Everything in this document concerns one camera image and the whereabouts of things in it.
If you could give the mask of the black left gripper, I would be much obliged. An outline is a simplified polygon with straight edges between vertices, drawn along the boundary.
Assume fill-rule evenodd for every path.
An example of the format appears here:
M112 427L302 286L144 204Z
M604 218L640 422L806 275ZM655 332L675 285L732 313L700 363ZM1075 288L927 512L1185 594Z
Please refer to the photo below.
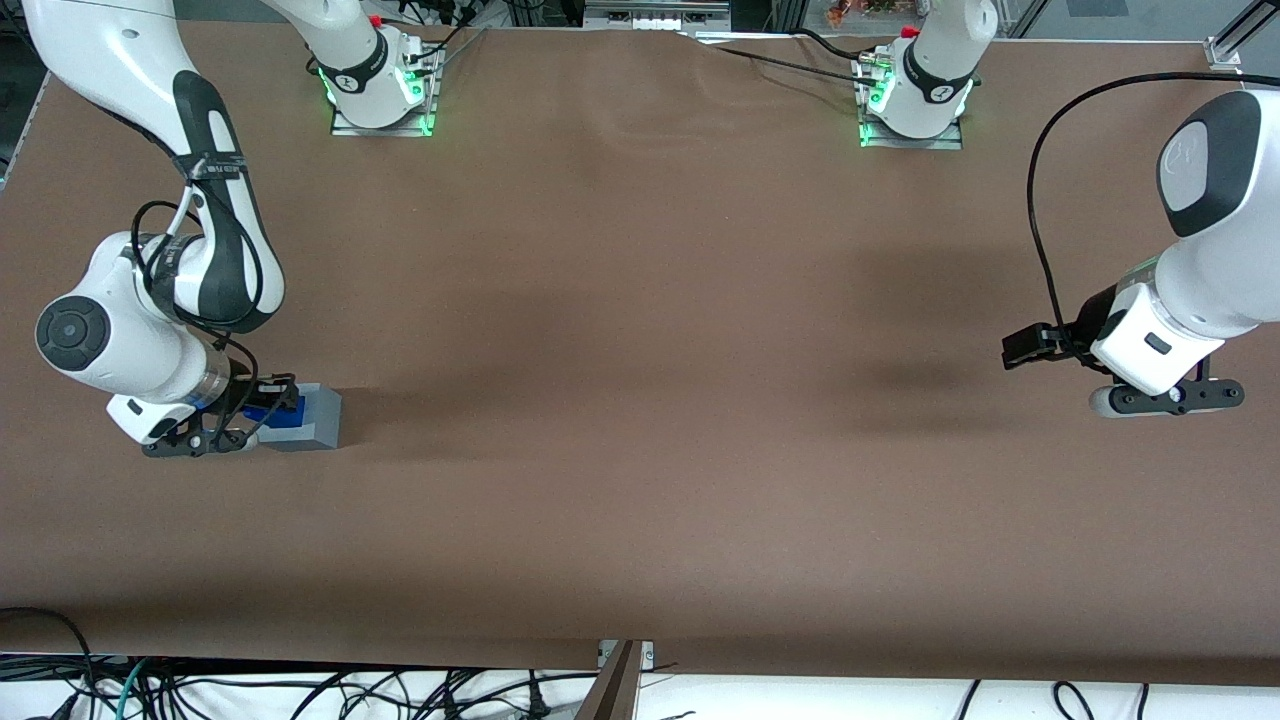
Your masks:
M1002 365L1006 372L1030 363L1056 363L1064 351L1074 351L1082 366L1130 366L1133 329L1143 304L1140 284L1111 284L1080 307L1070 328L1037 323L1036 331L1016 331L1002 338Z

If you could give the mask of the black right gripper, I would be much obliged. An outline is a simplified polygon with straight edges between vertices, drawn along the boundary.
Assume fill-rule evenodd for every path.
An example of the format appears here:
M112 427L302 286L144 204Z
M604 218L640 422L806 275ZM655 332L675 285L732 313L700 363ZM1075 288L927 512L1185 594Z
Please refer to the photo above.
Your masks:
M251 420L261 420L269 413L294 413L300 402L296 378L260 378L250 374L230 377L221 397L221 418L212 428L214 448L252 448L252 428L241 428L230 420L247 414Z

